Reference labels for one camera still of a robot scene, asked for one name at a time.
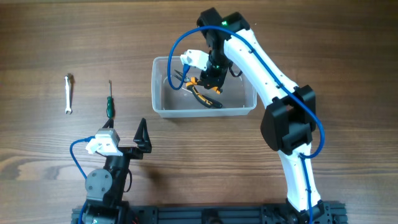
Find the orange black pliers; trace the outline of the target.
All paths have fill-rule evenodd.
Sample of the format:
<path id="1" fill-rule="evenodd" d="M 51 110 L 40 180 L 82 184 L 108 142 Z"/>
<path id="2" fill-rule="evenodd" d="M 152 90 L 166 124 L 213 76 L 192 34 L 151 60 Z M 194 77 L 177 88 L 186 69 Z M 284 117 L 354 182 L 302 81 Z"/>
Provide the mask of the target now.
<path id="1" fill-rule="evenodd" d="M 196 77 L 183 77 L 183 73 L 180 71 L 175 70 L 174 77 L 179 79 L 180 81 L 183 81 L 185 83 L 185 88 L 192 91 L 193 96 L 195 99 L 202 104 L 203 106 L 207 108 L 216 108 L 220 109 L 223 107 L 223 105 L 219 102 L 216 101 L 206 95 L 201 94 L 196 86 L 205 86 L 201 80 L 199 80 Z"/>

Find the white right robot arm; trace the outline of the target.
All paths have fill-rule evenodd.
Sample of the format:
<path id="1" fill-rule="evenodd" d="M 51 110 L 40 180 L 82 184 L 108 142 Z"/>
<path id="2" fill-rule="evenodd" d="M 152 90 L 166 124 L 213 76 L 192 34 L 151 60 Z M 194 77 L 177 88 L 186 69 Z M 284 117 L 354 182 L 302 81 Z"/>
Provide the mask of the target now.
<path id="1" fill-rule="evenodd" d="M 312 223 L 321 214 L 320 194 L 315 187 L 310 152 L 312 133 L 325 133 L 315 114 L 315 93 L 287 78 L 265 53 L 254 31 L 238 12 L 221 17 L 215 8 L 203 11 L 197 26 L 210 47 L 200 75 L 206 89 L 220 91 L 229 67 L 236 65 L 257 91 L 265 107 L 261 134 L 281 159 L 287 182 L 287 219 Z"/>

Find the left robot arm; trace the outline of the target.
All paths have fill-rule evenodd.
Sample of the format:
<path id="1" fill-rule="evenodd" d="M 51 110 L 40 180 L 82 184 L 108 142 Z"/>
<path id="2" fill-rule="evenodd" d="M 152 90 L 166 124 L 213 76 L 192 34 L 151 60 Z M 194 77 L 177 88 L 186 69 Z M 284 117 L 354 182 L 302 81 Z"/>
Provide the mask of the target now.
<path id="1" fill-rule="evenodd" d="M 86 146 L 88 153 L 103 155 L 105 163 L 85 178 L 87 195 L 78 223 L 139 223 L 129 202 L 123 200 L 123 194 L 129 191 L 125 188 L 126 181 L 132 179 L 130 162 L 141 160 L 152 151 L 147 122 L 141 119 L 133 138 L 136 145 L 130 147 L 119 145 L 120 138 L 113 124 L 114 120 L 109 119 Z"/>

